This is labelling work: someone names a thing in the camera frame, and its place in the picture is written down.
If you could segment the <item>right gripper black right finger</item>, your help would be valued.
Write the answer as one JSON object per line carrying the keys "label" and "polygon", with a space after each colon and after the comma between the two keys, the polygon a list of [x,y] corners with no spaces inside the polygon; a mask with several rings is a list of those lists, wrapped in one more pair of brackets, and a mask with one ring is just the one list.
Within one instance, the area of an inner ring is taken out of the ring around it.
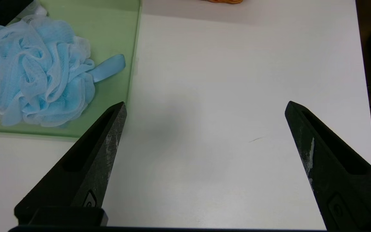
{"label": "right gripper black right finger", "polygon": [[371,231],[371,165],[306,107],[285,118],[326,229]]}

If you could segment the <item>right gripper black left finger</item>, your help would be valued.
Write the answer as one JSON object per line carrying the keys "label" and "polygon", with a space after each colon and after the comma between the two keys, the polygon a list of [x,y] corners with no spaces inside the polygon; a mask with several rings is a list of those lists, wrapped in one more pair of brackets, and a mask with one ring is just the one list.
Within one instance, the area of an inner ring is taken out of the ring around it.
{"label": "right gripper black left finger", "polygon": [[127,110],[109,107],[15,206],[19,226],[106,226],[102,209]]}

